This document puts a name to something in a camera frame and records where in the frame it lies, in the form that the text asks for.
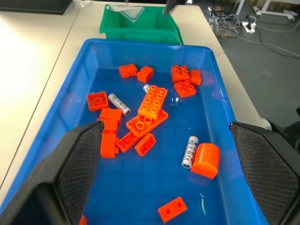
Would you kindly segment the white power strip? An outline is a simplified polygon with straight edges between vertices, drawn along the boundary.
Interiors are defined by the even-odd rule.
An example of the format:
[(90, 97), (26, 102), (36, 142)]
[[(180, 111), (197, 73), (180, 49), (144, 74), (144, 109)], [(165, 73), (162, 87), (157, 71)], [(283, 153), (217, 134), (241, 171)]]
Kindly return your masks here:
[(241, 22), (244, 30), (249, 34), (255, 33), (256, 23), (255, 22)]

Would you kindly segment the orange two-stud brick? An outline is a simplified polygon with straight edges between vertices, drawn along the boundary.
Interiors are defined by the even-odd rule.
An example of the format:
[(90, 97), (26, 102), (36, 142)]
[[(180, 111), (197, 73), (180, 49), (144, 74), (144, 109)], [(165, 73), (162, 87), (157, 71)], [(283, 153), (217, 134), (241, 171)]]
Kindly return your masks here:
[(135, 64), (127, 64), (123, 66), (119, 66), (119, 74), (122, 78), (129, 78), (132, 76), (136, 76), (137, 67)]

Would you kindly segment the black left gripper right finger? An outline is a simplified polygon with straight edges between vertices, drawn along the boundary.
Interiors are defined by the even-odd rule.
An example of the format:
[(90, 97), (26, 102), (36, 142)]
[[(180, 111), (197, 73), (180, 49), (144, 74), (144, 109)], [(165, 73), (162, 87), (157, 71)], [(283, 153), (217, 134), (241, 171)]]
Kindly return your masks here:
[(300, 154), (278, 133), (231, 122), (248, 187), (269, 225), (300, 225)]

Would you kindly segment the orange rounded block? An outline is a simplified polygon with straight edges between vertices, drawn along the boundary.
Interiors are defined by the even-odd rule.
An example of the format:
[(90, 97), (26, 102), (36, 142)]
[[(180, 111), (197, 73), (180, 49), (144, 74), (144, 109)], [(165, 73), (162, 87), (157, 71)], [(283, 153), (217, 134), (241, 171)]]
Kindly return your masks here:
[(221, 150), (212, 143), (201, 143), (196, 150), (191, 172), (209, 179), (218, 174)]

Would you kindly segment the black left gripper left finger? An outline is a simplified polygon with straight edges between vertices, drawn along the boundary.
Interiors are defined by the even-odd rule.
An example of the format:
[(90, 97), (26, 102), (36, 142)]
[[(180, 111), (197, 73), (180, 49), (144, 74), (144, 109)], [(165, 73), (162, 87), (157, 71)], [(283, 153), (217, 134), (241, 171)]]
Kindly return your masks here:
[(79, 225), (97, 170), (102, 122), (66, 132), (0, 214), (0, 225)]

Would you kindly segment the orange four-stud brick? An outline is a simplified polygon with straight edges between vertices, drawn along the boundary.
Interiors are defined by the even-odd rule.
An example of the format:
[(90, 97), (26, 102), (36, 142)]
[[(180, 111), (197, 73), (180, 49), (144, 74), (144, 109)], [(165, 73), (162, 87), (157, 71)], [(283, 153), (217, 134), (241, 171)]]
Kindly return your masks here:
[(196, 94), (196, 89), (189, 80), (175, 83), (174, 88), (181, 98), (186, 98)]
[(190, 73), (186, 65), (174, 65), (171, 68), (171, 79), (172, 83), (185, 81), (190, 79)]

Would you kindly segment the black flat panel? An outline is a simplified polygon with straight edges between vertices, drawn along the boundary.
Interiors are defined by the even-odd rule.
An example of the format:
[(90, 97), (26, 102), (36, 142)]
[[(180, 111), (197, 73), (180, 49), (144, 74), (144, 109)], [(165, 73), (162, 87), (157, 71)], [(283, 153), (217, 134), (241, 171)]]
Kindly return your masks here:
[(0, 0), (0, 11), (62, 15), (73, 0)]

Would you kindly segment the white furniture leg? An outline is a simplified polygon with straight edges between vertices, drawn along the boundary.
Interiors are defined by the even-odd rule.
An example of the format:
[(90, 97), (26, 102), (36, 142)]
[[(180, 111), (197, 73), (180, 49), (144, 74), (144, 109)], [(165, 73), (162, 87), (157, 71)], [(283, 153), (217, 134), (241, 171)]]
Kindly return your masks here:
[(289, 21), (294, 21), (295, 20), (295, 17), (293, 15), (291, 15), (290, 13), (284, 13), (281, 10), (270, 9), (270, 3), (271, 2), (299, 5), (300, 0), (266, 0), (263, 7), (262, 7), (262, 9), (260, 10), (260, 13), (262, 15), (281, 16), (281, 17), (287, 18)]

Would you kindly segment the orange square brick upturned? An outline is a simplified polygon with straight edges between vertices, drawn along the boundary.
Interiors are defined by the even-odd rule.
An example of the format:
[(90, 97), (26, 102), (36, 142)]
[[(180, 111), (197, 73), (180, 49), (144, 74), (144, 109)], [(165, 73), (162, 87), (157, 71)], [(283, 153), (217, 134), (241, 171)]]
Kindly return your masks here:
[(108, 108), (106, 92), (91, 93), (87, 96), (88, 108), (90, 112)]

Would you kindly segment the clear plastic sheet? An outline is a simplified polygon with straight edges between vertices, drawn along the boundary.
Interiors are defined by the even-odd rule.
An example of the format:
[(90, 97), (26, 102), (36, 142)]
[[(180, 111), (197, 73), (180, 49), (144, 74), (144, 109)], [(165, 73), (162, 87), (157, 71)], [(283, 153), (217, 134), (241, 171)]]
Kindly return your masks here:
[(110, 11), (119, 12), (121, 15), (126, 17), (129, 21), (135, 23), (141, 13), (144, 11), (143, 6), (131, 6), (131, 5), (109, 5), (107, 7)]

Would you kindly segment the blue plastic bin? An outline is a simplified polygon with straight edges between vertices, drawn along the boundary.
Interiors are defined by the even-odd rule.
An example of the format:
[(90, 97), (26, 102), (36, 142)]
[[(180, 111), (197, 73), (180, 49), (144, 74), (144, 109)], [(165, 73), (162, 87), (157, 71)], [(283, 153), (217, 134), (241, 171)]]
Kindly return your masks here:
[[(137, 115), (145, 96), (134, 78), (122, 79), (126, 64), (154, 68), (150, 84), (167, 89), (162, 106), (168, 118), (152, 134), (155, 145), (145, 156), (134, 148), (115, 158), (97, 155), (97, 170), (83, 214), (88, 225), (160, 225), (158, 208), (182, 197), (187, 210), (169, 225), (268, 225), (244, 179), (229, 124), (235, 119), (214, 53), (203, 46), (164, 45), (88, 39), (82, 45), (58, 95), (38, 131), (23, 164), (0, 206), (0, 214), (34, 167), (50, 154), (64, 134), (94, 124), (87, 95), (115, 94), (131, 109), (122, 117), (118, 136), (128, 133), (126, 122)], [(171, 79), (174, 65), (201, 71), (196, 94), (181, 98)], [(212, 143), (221, 150), (218, 174), (209, 179), (181, 163), (188, 139)]]

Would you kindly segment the orange narrow brick upturned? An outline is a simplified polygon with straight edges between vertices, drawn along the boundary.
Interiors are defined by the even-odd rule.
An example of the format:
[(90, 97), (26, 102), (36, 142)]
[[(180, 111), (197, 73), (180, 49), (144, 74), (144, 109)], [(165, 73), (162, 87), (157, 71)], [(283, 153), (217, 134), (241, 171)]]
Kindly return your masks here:
[(148, 133), (135, 146), (135, 150), (139, 156), (145, 156), (146, 153), (155, 145), (156, 139), (153, 134)]
[(117, 141), (117, 147), (123, 152), (127, 152), (137, 141), (139, 137), (132, 131), (128, 132), (125, 136)]

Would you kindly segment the black metal frame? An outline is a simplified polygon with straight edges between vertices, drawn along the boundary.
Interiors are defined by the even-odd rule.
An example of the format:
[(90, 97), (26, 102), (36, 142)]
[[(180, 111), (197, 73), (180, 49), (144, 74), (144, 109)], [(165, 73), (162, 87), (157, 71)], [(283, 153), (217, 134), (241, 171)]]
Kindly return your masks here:
[(235, 14), (238, 4), (237, 0), (212, 0), (208, 6), (208, 15), (221, 18)]

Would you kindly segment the orange eight-stud brick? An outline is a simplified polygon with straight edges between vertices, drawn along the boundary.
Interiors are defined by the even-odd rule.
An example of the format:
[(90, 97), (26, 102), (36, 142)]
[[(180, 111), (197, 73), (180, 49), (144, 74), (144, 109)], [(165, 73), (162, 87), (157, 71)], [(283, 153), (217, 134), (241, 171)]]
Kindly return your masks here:
[(151, 85), (138, 109), (138, 115), (156, 120), (166, 95), (167, 89)]

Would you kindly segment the orange long brick upturned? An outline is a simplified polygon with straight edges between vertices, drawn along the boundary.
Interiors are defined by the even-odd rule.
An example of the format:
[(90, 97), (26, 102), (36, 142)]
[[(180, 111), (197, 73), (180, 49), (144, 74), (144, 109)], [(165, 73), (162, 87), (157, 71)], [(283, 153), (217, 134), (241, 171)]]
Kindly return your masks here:
[(126, 123), (126, 127), (136, 136), (144, 136), (168, 118), (168, 114), (160, 109), (157, 119), (137, 115)]

